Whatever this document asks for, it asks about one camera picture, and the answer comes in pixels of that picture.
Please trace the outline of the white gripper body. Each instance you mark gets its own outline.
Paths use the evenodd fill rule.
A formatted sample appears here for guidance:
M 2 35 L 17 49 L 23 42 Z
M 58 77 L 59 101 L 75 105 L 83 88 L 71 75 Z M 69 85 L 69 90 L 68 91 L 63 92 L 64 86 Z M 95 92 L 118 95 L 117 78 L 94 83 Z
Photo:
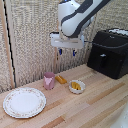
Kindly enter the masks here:
M 50 38 L 51 38 L 51 45 L 54 47 L 82 49 L 84 46 L 83 36 L 81 36 L 80 38 L 62 39 L 58 32 L 52 32 L 50 34 Z

